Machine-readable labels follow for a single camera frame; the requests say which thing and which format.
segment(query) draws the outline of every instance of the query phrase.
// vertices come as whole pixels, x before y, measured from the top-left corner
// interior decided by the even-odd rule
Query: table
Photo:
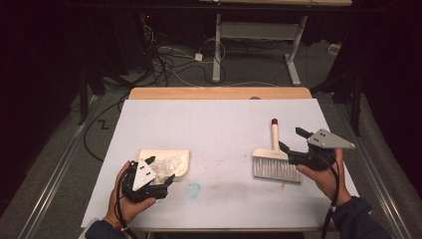
[[[221,3],[241,4],[270,4],[270,5],[302,5],[302,6],[350,6],[351,0],[220,0]],[[270,40],[293,40],[293,47],[289,54],[285,54],[286,64],[294,86],[300,86],[298,71],[294,59],[298,51],[301,37],[305,29],[308,16],[302,16],[298,24],[281,23],[250,23],[250,22],[223,22],[221,14],[217,14],[216,36],[215,36],[215,57],[213,65],[214,83],[220,82],[221,69],[221,38],[249,38],[249,39],[270,39]]]
[[[280,139],[293,150],[308,148],[295,126],[327,128],[317,100],[304,88],[133,89],[82,227],[106,214],[121,166],[148,148],[189,149],[189,169],[165,199],[133,220],[134,230],[320,230],[329,200],[313,181],[303,177],[301,185],[292,185],[252,176],[252,151],[271,148],[271,118],[279,119]],[[347,188],[358,195],[345,172]]]

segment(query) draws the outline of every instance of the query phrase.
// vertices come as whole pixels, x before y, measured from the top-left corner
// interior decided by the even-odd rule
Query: gray carpet
[[[271,46],[272,43],[259,44]],[[305,87],[316,86],[325,80],[335,60],[334,56],[326,52],[327,47],[328,44],[325,42],[308,48],[300,47],[295,63]],[[222,86],[247,82],[253,83],[241,86],[267,87],[271,84],[290,87],[292,85],[283,60],[283,55],[289,51],[289,44],[282,43],[274,49],[254,48],[257,52],[250,52],[246,56],[245,51],[242,52],[240,47],[232,45],[231,48],[235,50],[229,51],[228,47],[226,59],[223,62],[226,81]],[[173,52],[173,54],[193,56],[196,52],[182,45],[177,45],[177,49],[183,53]],[[171,59],[178,65],[190,61],[180,57],[171,57]],[[211,65],[195,64],[195,66],[204,67],[207,79],[211,79]],[[173,72],[182,69],[184,68],[174,68]],[[133,71],[127,78],[132,80],[138,75],[136,71]],[[152,82],[153,77],[150,77],[141,85]],[[105,157],[119,111],[117,107],[112,107],[102,115],[100,114],[113,104],[117,104],[127,93],[125,88],[117,86],[110,79],[105,79],[105,85],[105,95],[94,97],[89,121],[82,126],[78,126],[79,99],[75,99],[72,104],[74,110],[52,133],[49,142],[1,217],[0,238],[18,238],[21,232],[22,238],[79,237],[83,231],[80,225],[102,166],[93,154],[98,158]],[[177,73],[177,76],[171,75],[168,78],[170,87],[191,87],[192,85],[212,87],[205,82],[203,70],[198,67],[186,69]],[[345,153],[345,163],[359,193],[372,203],[371,215],[396,238],[416,238],[422,233],[422,225],[418,223],[417,218],[418,215],[422,215],[421,199],[385,143],[382,132],[371,116],[365,97],[362,96],[360,137],[354,136],[348,125],[348,104],[333,104],[330,94],[318,94],[315,97],[319,101],[330,130],[355,142],[360,148],[360,150],[348,150]],[[87,146],[91,151],[89,153],[84,146],[83,138],[75,140],[75,135],[85,132],[92,121],[93,124],[87,131]],[[387,189],[386,193],[377,192],[379,182],[377,183],[376,180],[374,182],[372,172],[366,169],[365,161],[368,160],[376,165],[381,186]],[[52,175],[63,176],[52,181]],[[47,198],[52,200],[46,201],[45,204],[37,204],[40,197],[46,198],[46,194],[49,194],[50,197]],[[385,196],[389,198],[387,205],[383,201]],[[394,210],[389,212],[388,209],[392,206]],[[307,232],[305,238],[319,238],[319,233]],[[337,232],[330,232],[327,238],[339,238],[339,235]]]

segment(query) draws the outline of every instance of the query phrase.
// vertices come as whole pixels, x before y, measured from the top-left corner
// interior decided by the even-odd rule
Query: dark sleeve
[[[335,227],[341,239],[383,239],[392,238],[388,232],[369,215],[369,202],[362,197],[352,197],[350,201],[337,207],[332,214]]]
[[[106,221],[96,221],[85,233],[87,239],[124,239],[124,233],[114,230]]]

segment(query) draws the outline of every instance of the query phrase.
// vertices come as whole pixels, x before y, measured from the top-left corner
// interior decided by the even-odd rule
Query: cleaning brush
[[[256,149],[252,153],[254,177],[268,178],[290,183],[301,183],[301,174],[289,164],[288,155],[279,147],[279,123],[273,119],[273,150]]]

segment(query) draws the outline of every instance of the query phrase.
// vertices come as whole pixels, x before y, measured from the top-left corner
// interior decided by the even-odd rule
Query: dark background
[[[392,5],[381,17],[309,17],[303,40],[307,45],[321,39],[343,42],[327,80],[334,81],[351,66],[358,66],[353,70],[357,75],[361,73],[362,90],[374,117],[398,162],[422,195],[418,179],[422,171],[418,151],[422,129],[420,8],[416,7],[417,1],[398,0],[354,1],[353,5],[371,7],[387,2]],[[214,31],[213,15],[151,16],[154,31],[193,47],[200,46],[204,37]],[[254,19],[274,21],[264,16]],[[69,112],[70,101],[79,89],[81,68],[98,64],[124,75],[141,65],[144,59],[138,30],[131,15],[86,15],[68,11],[54,0],[0,4],[1,213],[49,134]],[[101,84],[100,75],[91,76],[90,86]],[[344,92],[350,89],[349,82],[326,90]]]

